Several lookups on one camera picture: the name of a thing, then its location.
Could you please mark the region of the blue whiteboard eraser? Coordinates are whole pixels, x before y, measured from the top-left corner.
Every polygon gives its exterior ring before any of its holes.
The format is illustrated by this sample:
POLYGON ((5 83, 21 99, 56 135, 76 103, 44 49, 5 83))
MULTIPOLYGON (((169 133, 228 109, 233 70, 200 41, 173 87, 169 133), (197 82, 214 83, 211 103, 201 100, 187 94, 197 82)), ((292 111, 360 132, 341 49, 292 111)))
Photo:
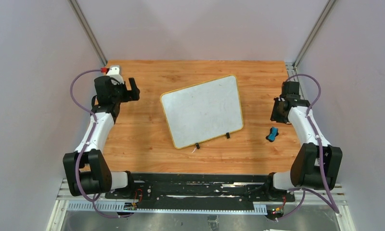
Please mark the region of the blue whiteboard eraser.
POLYGON ((269 134, 265 137, 269 142, 274 142, 276 137, 279 135, 279 130, 276 127, 271 127, 269 134))

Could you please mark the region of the yellow-framed whiteboard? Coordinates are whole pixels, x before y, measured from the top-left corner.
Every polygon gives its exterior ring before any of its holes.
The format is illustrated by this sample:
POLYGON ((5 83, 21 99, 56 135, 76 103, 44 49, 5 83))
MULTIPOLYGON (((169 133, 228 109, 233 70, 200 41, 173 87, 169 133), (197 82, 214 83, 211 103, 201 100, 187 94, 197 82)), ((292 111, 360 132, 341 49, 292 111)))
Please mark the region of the yellow-framed whiteboard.
POLYGON ((176 149, 199 146, 244 126, 235 75, 165 92, 160 103, 176 149))

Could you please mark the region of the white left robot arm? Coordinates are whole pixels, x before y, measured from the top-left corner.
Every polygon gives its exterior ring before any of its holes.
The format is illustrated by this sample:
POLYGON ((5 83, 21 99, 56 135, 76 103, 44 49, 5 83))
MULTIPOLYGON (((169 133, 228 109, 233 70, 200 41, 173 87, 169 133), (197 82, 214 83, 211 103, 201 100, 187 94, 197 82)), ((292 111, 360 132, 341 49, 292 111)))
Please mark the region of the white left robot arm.
POLYGON ((112 172, 103 156, 107 136, 116 123, 120 105, 140 98, 134 78, 129 78, 130 89, 124 81, 111 76, 94 80, 96 95, 89 110, 90 124, 80 145, 63 157, 63 166, 69 190, 73 196, 135 189, 129 171, 112 172))

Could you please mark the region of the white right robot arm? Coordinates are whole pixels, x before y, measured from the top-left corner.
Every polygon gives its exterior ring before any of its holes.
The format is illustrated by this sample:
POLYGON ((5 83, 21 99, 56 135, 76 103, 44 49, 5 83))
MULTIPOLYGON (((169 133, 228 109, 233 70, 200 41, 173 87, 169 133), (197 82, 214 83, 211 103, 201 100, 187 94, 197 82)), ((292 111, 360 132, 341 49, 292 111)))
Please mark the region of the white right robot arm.
POLYGON ((331 191, 336 184, 343 153, 322 135, 308 100, 300 96, 300 84, 282 83, 282 92, 274 98, 271 121, 291 124, 301 148, 286 172, 270 173, 266 191, 270 197, 293 188, 331 191))

